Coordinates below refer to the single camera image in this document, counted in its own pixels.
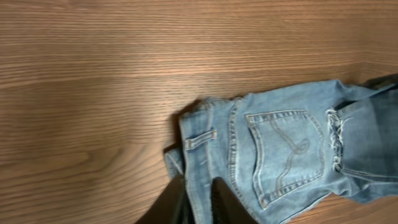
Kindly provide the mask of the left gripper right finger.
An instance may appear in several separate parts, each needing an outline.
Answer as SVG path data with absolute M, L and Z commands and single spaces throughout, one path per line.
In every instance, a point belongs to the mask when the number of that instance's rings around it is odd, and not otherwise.
M 214 224 L 257 224 L 221 177 L 212 181 L 211 209 Z

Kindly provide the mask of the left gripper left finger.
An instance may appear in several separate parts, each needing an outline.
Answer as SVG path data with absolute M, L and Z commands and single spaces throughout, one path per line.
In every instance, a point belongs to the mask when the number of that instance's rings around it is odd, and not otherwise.
M 136 224 L 192 224 L 193 212 L 185 178 L 176 175 Z

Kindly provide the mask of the blue denim jeans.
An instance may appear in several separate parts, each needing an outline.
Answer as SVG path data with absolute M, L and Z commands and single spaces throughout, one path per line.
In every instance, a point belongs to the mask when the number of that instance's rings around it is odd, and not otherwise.
M 330 194 L 368 203 L 397 194 L 397 85 L 304 83 L 207 98 L 179 119 L 165 153 L 196 223 L 212 223 L 211 183 L 226 182 L 259 223 L 286 223 Z

